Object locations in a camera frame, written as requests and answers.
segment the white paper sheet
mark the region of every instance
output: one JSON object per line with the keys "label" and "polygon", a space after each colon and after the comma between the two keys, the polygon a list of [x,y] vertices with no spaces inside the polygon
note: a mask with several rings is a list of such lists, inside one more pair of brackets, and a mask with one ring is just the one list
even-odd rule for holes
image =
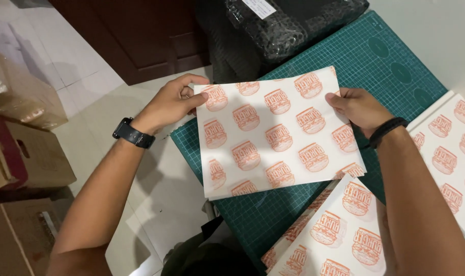
{"label": "white paper sheet", "polygon": [[308,208],[299,216],[296,221],[292,224],[289,229],[278,239],[277,242],[270,248],[267,253],[261,257],[261,261],[266,266],[266,273],[269,273],[272,270],[273,266],[277,261],[284,255],[285,251],[291,246],[292,242],[297,238],[299,233],[301,233],[304,226],[308,221],[316,214],[316,211],[321,207],[325,202],[328,196],[331,194],[333,189],[337,186],[340,180],[333,180],[311,203]]}
{"label": "white paper sheet", "polygon": [[410,134],[465,235],[465,100],[450,98]]}
{"label": "white paper sheet", "polygon": [[293,78],[196,85],[209,100],[197,108],[207,198],[362,176],[348,119],[327,104],[339,91],[333,66]]}
{"label": "white paper sheet", "polygon": [[359,179],[346,174],[268,275],[394,271],[386,209]]}

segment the white tile floor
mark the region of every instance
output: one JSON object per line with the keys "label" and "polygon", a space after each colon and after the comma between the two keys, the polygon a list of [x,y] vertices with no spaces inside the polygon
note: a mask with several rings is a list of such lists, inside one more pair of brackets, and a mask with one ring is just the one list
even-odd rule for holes
{"label": "white tile floor", "polygon": [[[127,86],[55,10],[18,9],[0,0],[0,20],[9,22],[33,73],[52,85],[69,117],[54,130],[77,181],[77,194],[114,140],[123,117],[136,115],[168,80],[177,75]],[[210,68],[195,74],[210,77]],[[166,135],[157,136],[137,172],[120,224],[106,257],[114,276],[159,276],[169,249],[200,232],[202,186]]]}

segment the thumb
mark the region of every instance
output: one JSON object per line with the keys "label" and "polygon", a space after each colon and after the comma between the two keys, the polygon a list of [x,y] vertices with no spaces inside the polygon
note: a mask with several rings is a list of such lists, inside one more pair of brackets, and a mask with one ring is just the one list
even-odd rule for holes
{"label": "thumb", "polygon": [[348,104],[348,99],[339,97],[333,93],[327,93],[325,95],[325,99],[328,102],[328,104],[332,107],[339,108],[342,110],[345,110]]}
{"label": "thumb", "polygon": [[196,108],[203,105],[207,100],[207,92],[202,92],[200,94],[193,95],[192,97],[186,99],[185,104],[187,105],[188,109],[191,110],[192,108]]}

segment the white wall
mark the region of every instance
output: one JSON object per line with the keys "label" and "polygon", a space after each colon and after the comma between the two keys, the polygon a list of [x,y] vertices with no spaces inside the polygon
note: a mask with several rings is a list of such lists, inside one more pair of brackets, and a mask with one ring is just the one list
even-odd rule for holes
{"label": "white wall", "polygon": [[465,97],[465,0],[369,0],[449,90]]}

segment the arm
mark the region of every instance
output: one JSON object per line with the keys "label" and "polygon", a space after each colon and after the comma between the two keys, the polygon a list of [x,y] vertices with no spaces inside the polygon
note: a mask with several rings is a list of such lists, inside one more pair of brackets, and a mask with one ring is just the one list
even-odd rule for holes
{"label": "arm", "polygon": [[[206,93],[193,95],[190,83],[208,84],[186,74],[168,82],[131,122],[154,135],[205,103]],[[47,275],[110,274],[105,251],[117,229],[130,186],[145,149],[119,139],[77,194],[59,231]]]}
{"label": "arm", "polygon": [[[393,116],[369,92],[340,89],[328,103],[369,138]],[[377,148],[398,274],[465,275],[465,240],[408,131],[398,127]]]}

